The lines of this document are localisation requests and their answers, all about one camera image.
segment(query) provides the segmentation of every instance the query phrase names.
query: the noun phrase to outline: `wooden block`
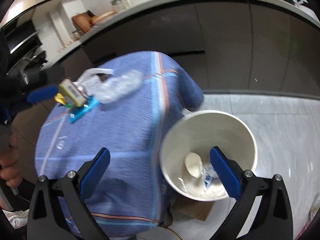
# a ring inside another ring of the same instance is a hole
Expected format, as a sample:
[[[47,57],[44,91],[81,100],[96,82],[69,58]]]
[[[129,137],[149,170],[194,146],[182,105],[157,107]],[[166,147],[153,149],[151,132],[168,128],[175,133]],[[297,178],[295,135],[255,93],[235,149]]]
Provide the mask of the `wooden block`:
[[[172,208],[190,217],[206,221],[212,209],[213,202],[197,201],[187,198],[183,195],[178,195],[176,202]]]

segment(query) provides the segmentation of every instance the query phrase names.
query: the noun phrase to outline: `countertop edge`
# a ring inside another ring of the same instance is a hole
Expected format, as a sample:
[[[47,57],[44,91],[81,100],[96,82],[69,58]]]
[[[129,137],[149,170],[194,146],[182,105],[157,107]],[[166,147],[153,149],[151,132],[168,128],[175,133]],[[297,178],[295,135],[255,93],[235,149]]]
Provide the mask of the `countertop edge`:
[[[99,33],[100,31],[102,31],[103,29],[113,25],[114,23],[121,21],[131,15],[134,15],[136,13],[139,13],[141,11],[144,11],[146,9],[150,9],[152,7],[156,7],[159,5],[163,5],[166,3],[171,3],[171,2],[175,2],[175,1],[179,1],[179,0],[147,0],[145,2],[142,2],[140,4],[137,4],[133,7],[131,7],[129,10],[124,11],[123,13],[115,16],[114,18],[106,21],[105,23],[103,23],[100,26],[97,26],[96,28],[90,30],[88,33],[86,33],[84,36],[82,36],[78,41],[75,41],[72,45],[68,46],[67,48],[65,48],[62,52],[58,53],[55,57],[53,57],[53,59],[51,59],[44,67],[43,69],[48,69],[50,67],[52,67],[55,63],[57,63],[59,60],[61,60],[63,57],[65,57],[68,53],[70,53],[71,51],[73,51],[74,49],[76,49],[78,46],[80,46],[81,44],[85,43],[87,40],[89,40],[90,38],[92,38],[94,35],[96,35],[97,33]],[[310,15],[308,15],[307,13],[303,12],[302,10],[300,10],[299,8],[295,7],[294,5],[287,3],[283,0],[257,0],[257,1],[262,1],[268,4],[273,4],[279,7],[282,7],[284,9],[287,9],[289,11],[292,11],[293,13],[296,13],[297,15],[307,19],[308,21],[310,21],[311,23],[313,23],[314,25],[318,26],[320,28],[320,23],[317,22],[315,19],[313,19]]]

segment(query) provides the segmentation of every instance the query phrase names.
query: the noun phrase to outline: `clear plastic bag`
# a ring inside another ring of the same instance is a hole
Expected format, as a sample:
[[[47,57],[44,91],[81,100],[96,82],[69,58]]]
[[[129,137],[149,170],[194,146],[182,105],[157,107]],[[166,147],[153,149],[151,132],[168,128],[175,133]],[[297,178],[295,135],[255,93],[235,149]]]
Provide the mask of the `clear plastic bag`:
[[[130,70],[121,77],[109,78],[101,83],[99,89],[95,90],[94,97],[100,103],[112,103],[140,88],[141,83],[142,73]]]

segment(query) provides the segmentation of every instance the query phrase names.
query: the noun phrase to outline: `yellow cable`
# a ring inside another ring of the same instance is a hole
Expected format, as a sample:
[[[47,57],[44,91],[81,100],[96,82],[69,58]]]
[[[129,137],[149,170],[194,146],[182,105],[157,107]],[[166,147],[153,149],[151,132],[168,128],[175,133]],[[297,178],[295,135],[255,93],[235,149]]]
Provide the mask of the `yellow cable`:
[[[172,233],[174,233],[177,237],[179,237],[180,240],[183,240],[182,237],[174,230],[172,230],[171,228],[165,228],[165,229],[168,229],[170,230]]]

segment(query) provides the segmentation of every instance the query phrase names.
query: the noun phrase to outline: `cabinet door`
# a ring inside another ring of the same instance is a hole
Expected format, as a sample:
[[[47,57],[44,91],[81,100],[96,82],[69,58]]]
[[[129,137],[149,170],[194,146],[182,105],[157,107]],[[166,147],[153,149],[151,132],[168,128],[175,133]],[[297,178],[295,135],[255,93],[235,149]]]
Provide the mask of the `cabinet door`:
[[[209,88],[247,89],[251,62],[249,5],[196,4],[207,56]]]
[[[289,58],[290,16],[251,5],[253,59],[250,90],[280,91]]]
[[[291,17],[291,51],[282,91],[320,96],[320,32]]]
[[[117,55],[142,50],[166,54],[203,48],[193,4],[165,8],[117,27]]]
[[[208,89],[208,69],[205,54],[172,57],[197,83],[201,89]]]
[[[113,57],[115,54],[114,30],[100,34],[92,41],[86,42],[83,49],[92,63],[97,63],[103,59],[108,60],[108,57]]]
[[[64,59],[60,65],[64,67],[65,76],[69,77],[72,82],[76,81],[85,70],[94,67],[81,48]]]

